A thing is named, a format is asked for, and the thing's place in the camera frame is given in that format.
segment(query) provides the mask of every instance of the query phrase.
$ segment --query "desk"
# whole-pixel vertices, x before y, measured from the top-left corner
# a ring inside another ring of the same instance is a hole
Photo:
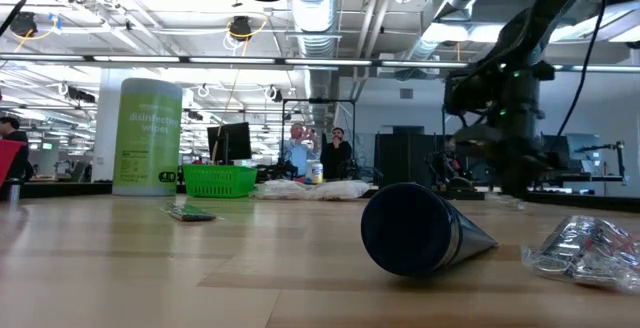
[[[185,201],[179,196],[179,203]],[[188,199],[224,218],[181,223],[175,198],[93,196],[0,204],[4,327],[634,327],[640,297],[530,274],[566,215],[640,236],[640,215],[527,204],[455,205],[501,246],[430,281],[378,268],[360,240],[366,201]]]

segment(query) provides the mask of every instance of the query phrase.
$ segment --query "black robotic arm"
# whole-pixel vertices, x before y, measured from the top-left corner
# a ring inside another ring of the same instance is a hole
[[[486,159],[507,194],[522,196],[540,173],[561,167],[557,155],[541,152],[535,140],[536,121],[544,118],[540,81],[555,78],[555,69],[540,57],[576,1],[536,0],[505,25],[485,58],[447,77],[447,113],[480,115],[472,126],[463,120],[456,143]]]

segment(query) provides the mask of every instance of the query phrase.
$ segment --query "red chair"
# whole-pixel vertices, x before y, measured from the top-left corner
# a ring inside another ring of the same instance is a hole
[[[0,140],[0,187],[7,178],[13,158],[23,145],[22,142]]]

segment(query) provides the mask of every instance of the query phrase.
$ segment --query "green basket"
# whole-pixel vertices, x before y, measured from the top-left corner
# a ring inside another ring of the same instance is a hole
[[[253,190],[258,170],[239,166],[188,164],[182,167],[192,197],[239,198]]]

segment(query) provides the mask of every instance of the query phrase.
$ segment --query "man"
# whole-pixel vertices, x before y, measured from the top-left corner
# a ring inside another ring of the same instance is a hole
[[[331,131],[331,143],[322,150],[322,162],[325,179],[346,178],[346,164],[351,159],[351,145],[344,141],[344,130],[335,127]]]
[[[313,148],[302,143],[310,140]],[[304,177],[307,174],[307,160],[318,159],[318,139],[313,129],[306,129],[302,124],[295,123],[291,126],[291,139],[284,142],[284,160],[290,161],[298,168],[297,177]]]
[[[24,143],[13,158],[7,179],[24,178],[25,181],[28,181],[33,176],[33,167],[29,164],[29,139],[26,132],[18,129],[20,129],[20,122],[17,119],[0,117],[0,136],[2,139]]]

